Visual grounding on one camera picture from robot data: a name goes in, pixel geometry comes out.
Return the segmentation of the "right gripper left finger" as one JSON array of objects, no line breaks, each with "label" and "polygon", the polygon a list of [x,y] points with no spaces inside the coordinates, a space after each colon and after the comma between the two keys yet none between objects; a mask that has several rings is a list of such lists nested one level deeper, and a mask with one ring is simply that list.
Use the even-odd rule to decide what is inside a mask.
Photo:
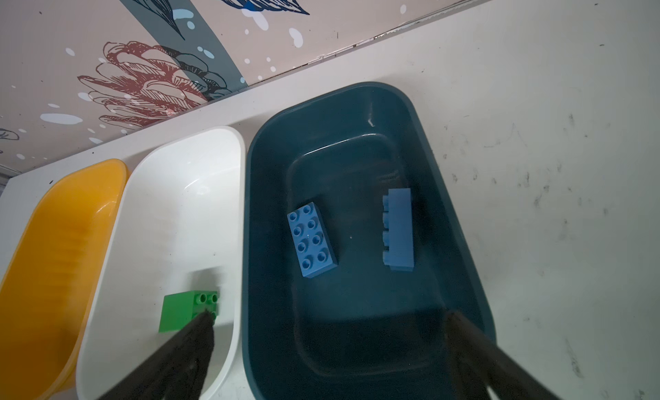
[{"label": "right gripper left finger", "polygon": [[213,315],[205,311],[101,397],[199,399],[213,349]]}]

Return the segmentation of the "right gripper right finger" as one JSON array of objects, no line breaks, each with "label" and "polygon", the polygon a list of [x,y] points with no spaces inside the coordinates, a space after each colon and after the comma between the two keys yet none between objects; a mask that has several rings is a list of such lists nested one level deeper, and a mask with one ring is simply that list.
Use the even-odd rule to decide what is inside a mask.
[{"label": "right gripper right finger", "polygon": [[446,313],[446,345],[458,399],[558,399],[460,312]]}]

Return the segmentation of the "green lego brick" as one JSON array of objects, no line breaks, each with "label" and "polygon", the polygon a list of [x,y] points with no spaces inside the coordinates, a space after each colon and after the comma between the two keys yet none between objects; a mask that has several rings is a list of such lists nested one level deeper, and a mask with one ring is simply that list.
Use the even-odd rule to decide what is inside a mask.
[{"label": "green lego brick", "polygon": [[217,291],[194,290],[166,295],[163,298],[158,332],[180,331],[203,312],[209,312],[212,321],[215,321],[218,302]]}]

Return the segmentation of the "blue long lego brick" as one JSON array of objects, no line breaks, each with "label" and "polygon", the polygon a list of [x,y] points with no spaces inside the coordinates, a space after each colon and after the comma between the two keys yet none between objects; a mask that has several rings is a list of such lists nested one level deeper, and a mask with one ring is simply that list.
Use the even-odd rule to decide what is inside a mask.
[{"label": "blue long lego brick", "polygon": [[412,192],[389,189],[383,196],[383,263],[392,271],[414,270]]}]

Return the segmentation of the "blue lego brick 2x4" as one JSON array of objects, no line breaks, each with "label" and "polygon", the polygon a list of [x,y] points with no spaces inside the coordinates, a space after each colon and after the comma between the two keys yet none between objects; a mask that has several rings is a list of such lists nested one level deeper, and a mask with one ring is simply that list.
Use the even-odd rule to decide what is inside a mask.
[{"label": "blue lego brick 2x4", "polygon": [[303,277],[313,278],[339,266],[314,202],[287,214],[287,223]]}]

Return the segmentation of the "white plastic bin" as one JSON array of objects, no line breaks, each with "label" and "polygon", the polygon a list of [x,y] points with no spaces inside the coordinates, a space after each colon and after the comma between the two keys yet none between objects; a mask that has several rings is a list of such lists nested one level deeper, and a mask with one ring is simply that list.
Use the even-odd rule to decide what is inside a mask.
[{"label": "white plastic bin", "polygon": [[240,341],[246,148],[230,127],[163,145],[125,187],[77,361],[96,399],[155,353],[167,295],[215,291],[214,350],[201,396],[226,381]]}]

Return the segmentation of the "yellow plastic bin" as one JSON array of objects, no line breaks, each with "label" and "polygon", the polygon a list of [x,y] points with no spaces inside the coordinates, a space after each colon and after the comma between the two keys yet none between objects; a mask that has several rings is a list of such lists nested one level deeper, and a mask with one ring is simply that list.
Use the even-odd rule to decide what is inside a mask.
[{"label": "yellow plastic bin", "polygon": [[119,159],[46,192],[1,286],[1,397],[48,399],[75,385],[77,358],[130,172]]}]

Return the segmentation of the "dark teal plastic bin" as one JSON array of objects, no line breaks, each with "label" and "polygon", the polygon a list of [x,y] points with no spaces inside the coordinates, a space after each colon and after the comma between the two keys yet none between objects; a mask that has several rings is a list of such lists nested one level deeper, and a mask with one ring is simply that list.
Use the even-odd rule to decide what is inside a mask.
[{"label": "dark teal plastic bin", "polygon": [[[383,196],[412,192],[414,270],[383,263]],[[287,214],[314,202],[339,266],[303,277]],[[242,356],[258,399],[451,399],[443,316],[493,315],[413,103],[380,82],[281,111],[247,154]]]}]

